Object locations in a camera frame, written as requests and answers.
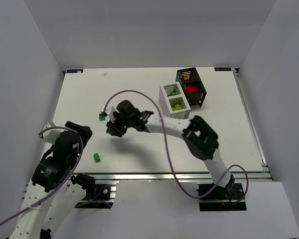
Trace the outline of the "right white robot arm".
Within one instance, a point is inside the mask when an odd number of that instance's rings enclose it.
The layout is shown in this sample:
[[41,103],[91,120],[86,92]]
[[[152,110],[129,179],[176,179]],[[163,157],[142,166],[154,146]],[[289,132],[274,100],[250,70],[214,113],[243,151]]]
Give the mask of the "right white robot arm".
[[204,162],[213,184],[212,191],[217,199],[227,199],[234,186],[235,178],[228,171],[221,157],[217,133],[200,116],[192,119],[161,117],[152,111],[139,111],[128,100],[117,107],[103,106],[103,116],[108,116],[107,133],[122,137],[128,128],[139,132],[162,133],[183,139],[190,153]]

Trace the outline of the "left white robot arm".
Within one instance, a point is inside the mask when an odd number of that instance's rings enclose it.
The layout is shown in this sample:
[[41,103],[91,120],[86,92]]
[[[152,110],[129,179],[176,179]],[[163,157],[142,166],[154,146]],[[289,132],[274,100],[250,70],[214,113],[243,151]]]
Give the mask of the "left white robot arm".
[[67,121],[64,127],[47,123],[39,136],[51,147],[43,154],[28,186],[27,207],[11,239],[50,239],[72,209],[94,193],[95,179],[76,169],[92,137],[88,126]]

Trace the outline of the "lime green lego plate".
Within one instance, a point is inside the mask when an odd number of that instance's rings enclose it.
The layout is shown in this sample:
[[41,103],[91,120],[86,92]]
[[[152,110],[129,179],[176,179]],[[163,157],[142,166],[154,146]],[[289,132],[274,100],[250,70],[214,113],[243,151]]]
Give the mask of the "lime green lego plate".
[[179,111],[179,110],[182,110],[182,109],[183,109],[183,106],[181,104],[176,104],[172,107],[173,111]]

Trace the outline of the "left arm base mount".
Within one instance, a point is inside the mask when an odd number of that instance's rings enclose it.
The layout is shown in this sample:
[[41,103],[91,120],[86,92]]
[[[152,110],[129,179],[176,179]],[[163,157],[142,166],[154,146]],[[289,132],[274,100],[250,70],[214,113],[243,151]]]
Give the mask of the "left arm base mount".
[[69,178],[66,191],[74,184],[78,184],[85,193],[84,198],[75,205],[75,208],[110,209],[112,207],[117,181],[99,180],[93,176],[80,173]]

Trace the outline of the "red lime rounded lego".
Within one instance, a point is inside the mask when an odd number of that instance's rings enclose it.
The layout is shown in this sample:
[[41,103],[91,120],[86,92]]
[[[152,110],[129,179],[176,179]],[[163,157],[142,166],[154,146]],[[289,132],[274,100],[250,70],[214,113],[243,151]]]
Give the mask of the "red lime rounded lego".
[[186,86],[186,91],[187,91],[188,94],[194,94],[194,93],[199,92],[198,88],[196,86],[193,86],[193,85],[187,85]]

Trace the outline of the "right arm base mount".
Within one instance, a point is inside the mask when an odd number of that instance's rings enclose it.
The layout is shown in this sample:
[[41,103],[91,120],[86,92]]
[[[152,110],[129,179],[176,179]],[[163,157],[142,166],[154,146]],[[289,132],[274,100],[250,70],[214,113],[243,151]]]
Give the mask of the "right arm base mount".
[[229,194],[224,194],[217,188],[208,196],[199,199],[201,212],[238,212],[246,211],[244,189],[241,183],[235,183]]

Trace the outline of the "green square lego brick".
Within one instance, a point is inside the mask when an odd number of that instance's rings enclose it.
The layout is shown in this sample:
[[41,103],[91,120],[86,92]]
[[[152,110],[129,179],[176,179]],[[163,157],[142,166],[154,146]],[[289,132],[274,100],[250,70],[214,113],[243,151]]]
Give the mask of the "green square lego brick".
[[106,120],[106,116],[103,115],[103,114],[99,114],[99,120],[100,120],[100,121],[104,121],[104,120]]

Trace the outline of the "small green lego brick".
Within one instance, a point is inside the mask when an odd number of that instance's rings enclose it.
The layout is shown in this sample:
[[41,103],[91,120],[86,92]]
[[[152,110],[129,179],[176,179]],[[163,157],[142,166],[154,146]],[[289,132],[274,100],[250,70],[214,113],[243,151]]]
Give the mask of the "small green lego brick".
[[94,157],[94,160],[95,160],[96,162],[100,162],[100,161],[101,161],[100,156],[99,156],[98,153],[95,153],[95,154],[93,155],[93,157]]

